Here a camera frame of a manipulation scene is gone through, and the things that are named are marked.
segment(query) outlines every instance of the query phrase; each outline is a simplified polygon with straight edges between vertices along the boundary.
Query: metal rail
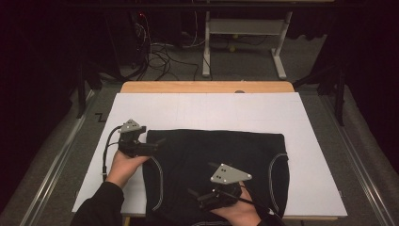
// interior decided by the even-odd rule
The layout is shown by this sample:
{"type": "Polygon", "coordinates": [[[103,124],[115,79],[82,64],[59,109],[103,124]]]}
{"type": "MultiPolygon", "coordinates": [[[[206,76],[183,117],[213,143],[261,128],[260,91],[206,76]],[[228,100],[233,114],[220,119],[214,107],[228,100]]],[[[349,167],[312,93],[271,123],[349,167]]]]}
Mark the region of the metal rail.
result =
{"type": "MultiPolygon", "coordinates": [[[[98,94],[94,93],[93,90],[90,91],[86,99],[88,103],[87,111],[90,109],[97,96],[98,94]]],[[[41,183],[38,193],[36,194],[35,198],[31,202],[28,210],[24,215],[24,218],[20,224],[21,226],[36,225],[38,223],[41,213],[56,186],[56,182],[58,181],[58,178],[61,175],[65,167],[65,164],[68,161],[68,158],[72,151],[71,147],[73,145],[75,137],[79,132],[80,128],[82,127],[83,122],[85,122],[85,119],[86,119],[86,112],[82,115],[80,119],[76,121],[70,134],[68,135],[67,140],[64,143],[64,146],[59,151],[58,155],[53,161],[52,166],[49,168],[43,182],[41,183]]]]}
{"type": "Polygon", "coordinates": [[[346,149],[349,162],[351,163],[352,168],[359,179],[360,185],[363,188],[364,193],[367,196],[371,206],[373,207],[375,215],[378,218],[380,224],[383,226],[396,225],[390,214],[390,211],[388,210],[387,206],[380,196],[378,188],[376,187],[373,179],[371,178],[370,174],[367,172],[367,169],[360,160],[358,151],[350,141],[348,134],[346,134],[346,130],[343,126],[340,126],[340,124],[335,120],[334,107],[332,106],[331,102],[329,101],[327,96],[322,96],[321,100],[322,104],[327,109],[329,116],[334,121],[334,124],[339,134],[341,135],[341,139],[346,149]]]}

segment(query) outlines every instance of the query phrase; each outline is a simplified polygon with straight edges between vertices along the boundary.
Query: metal bracket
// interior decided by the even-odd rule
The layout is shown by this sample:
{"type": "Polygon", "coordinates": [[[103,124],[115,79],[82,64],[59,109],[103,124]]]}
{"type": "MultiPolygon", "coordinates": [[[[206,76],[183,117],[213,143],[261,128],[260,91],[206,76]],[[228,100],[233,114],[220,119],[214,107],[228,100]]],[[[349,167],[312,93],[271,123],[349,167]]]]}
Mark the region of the metal bracket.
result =
{"type": "Polygon", "coordinates": [[[232,183],[247,181],[250,179],[252,179],[251,174],[222,163],[220,164],[220,167],[216,170],[214,175],[211,177],[211,182],[222,185],[229,185],[232,183]]]}
{"type": "Polygon", "coordinates": [[[119,130],[119,133],[127,133],[127,132],[132,132],[132,131],[136,131],[136,130],[140,130],[141,126],[133,121],[133,120],[128,120],[126,123],[124,123],[122,125],[122,127],[119,130]]]}

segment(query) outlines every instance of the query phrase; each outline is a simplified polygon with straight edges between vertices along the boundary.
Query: hand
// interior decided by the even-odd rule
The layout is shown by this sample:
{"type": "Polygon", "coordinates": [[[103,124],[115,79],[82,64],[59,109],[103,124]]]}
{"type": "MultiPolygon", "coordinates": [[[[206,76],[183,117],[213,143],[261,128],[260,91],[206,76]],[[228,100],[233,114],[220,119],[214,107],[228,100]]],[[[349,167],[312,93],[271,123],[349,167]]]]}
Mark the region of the hand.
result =
{"type": "MultiPolygon", "coordinates": [[[[244,183],[240,182],[242,194],[240,198],[252,201],[248,191],[243,188],[244,183]]],[[[233,226],[250,226],[250,225],[258,225],[261,222],[261,218],[259,218],[258,213],[256,212],[255,207],[252,204],[246,202],[238,201],[233,206],[222,207],[218,209],[211,210],[212,213],[219,215],[233,226]]]]}
{"type": "Polygon", "coordinates": [[[117,151],[112,161],[111,170],[105,180],[123,188],[127,181],[135,174],[137,168],[148,159],[150,159],[149,156],[132,158],[121,151],[117,151]]]}

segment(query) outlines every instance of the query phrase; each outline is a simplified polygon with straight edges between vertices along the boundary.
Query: black cloth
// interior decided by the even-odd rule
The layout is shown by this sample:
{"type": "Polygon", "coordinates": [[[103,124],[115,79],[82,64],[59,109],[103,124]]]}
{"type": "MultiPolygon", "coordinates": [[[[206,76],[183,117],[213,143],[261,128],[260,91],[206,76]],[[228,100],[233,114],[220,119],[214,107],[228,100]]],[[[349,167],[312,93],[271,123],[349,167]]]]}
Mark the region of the black cloth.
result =
{"type": "Polygon", "coordinates": [[[261,222],[259,222],[257,226],[267,226],[267,224],[266,222],[264,222],[264,220],[262,220],[261,222]]]}
{"type": "MultiPolygon", "coordinates": [[[[200,211],[197,200],[187,192],[190,188],[205,195],[215,188],[210,178],[216,168],[209,167],[209,162],[251,174],[244,184],[252,200],[283,216],[289,185],[283,135],[202,130],[150,130],[147,134],[148,143],[162,138],[167,140],[165,145],[143,165],[147,220],[168,225],[227,223],[200,211]]],[[[256,208],[261,218],[267,218],[264,209],[256,208]]]]}
{"type": "Polygon", "coordinates": [[[82,203],[71,225],[120,226],[122,225],[120,209],[123,201],[123,191],[120,187],[104,182],[91,199],[82,203]]]}

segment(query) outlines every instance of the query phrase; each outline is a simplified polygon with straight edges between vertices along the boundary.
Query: white table surface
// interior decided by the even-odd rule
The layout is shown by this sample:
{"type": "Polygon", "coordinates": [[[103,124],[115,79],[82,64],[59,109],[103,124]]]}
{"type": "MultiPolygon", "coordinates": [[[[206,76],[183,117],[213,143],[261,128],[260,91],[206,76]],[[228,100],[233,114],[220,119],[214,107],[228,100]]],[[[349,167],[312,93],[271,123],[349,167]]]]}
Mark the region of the white table surface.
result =
{"type": "MultiPolygon", "coordinates": [[[[133,119],[147,130],[201,129],[277,133],[285,136],[290,186],[285,218],[345,217],[346,210],[298,93],[119,93],[75,205],[90,198],[103,181],[102,163],[111,130],[133,119]]],[[[139,138],[146,141],[146,135],[139,138]]],[[[115,132],[111,142],[117,142],[115,132]]],[[[110,146],[111,167],[118,145],[110,146]]],[[[145,214],[141,168],[123,189],[122,214],[145,214]]]]}

